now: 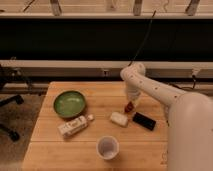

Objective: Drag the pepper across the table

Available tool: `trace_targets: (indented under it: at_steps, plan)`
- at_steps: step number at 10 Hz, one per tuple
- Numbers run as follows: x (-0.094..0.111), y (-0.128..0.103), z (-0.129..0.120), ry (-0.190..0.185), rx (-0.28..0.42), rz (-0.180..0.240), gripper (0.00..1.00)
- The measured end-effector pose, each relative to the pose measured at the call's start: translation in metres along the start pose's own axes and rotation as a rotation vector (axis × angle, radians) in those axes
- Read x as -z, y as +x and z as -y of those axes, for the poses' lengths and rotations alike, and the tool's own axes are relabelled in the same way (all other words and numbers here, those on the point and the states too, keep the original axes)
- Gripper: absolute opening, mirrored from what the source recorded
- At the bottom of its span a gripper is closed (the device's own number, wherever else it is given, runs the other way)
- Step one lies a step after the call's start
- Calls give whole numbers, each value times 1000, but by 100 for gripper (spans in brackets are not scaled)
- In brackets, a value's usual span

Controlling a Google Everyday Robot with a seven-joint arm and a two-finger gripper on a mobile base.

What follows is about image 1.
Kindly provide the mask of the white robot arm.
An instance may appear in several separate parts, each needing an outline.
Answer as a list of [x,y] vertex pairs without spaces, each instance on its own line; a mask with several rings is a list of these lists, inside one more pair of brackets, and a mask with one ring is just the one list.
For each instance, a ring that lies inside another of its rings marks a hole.
[[145,72],[142,63],[134,63],[120,76],[128,100],[143,91],[168,108],[167,171],[213,171],[213,100],[147,78]]

